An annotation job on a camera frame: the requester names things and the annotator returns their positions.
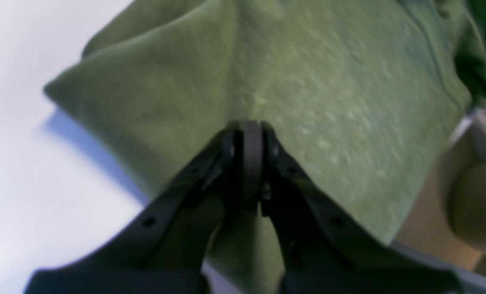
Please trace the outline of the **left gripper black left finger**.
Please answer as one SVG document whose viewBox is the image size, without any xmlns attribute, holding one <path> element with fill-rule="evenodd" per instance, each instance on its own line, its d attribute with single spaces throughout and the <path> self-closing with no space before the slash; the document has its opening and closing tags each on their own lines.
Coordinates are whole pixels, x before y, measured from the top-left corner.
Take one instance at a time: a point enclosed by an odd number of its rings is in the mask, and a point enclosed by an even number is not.
<svg viewBox="0 0 486 294">
<path fill-rule="evenodd" d="M 253 211 L 253 122 L 230 122 L 121 232 L 84 258 L 36 271 L 27 294 L 207 294 L 202 263 Z"/>
</svg>

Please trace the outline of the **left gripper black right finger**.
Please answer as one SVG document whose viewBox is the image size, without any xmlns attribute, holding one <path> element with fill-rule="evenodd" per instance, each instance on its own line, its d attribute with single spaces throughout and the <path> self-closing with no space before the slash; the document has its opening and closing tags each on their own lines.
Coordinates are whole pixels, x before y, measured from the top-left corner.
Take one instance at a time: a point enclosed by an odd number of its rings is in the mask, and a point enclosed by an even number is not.
<svg viewBox="0 0 486 294">
<path fill-rule="evenodd" d="M 450 270 L 382 245 L 322 192 L 286 152 L 272 126 L 254 122 L 261 157 L 261 211 L 274 226 L 286 270 L 280 294 L 462 294 Z"/>
</svg>

